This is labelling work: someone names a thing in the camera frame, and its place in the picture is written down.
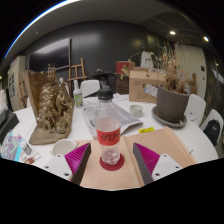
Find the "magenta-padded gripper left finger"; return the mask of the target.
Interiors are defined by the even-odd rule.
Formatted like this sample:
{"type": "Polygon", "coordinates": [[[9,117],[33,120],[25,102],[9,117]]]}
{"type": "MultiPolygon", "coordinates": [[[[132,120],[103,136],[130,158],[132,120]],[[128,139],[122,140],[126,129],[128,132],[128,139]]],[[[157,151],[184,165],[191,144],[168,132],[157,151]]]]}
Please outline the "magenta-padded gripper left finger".
{"type": "Polygon", "coordinates": [[[91,154],[91,143],[88,142],[66,155],[57,154],[43,166],[45,171],[79,185],[91,154]]]}

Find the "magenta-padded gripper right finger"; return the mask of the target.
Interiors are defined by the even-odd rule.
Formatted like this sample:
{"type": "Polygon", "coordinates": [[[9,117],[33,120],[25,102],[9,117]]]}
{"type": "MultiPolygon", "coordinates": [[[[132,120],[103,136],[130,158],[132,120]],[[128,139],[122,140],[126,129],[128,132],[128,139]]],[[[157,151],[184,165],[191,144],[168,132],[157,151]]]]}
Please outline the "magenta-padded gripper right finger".
{"type": "Polygon", "coordinates": [[[133,154],[145,185],[182,169],[168,154],[159,155],[138,143],[133,144],[133,154]]]}

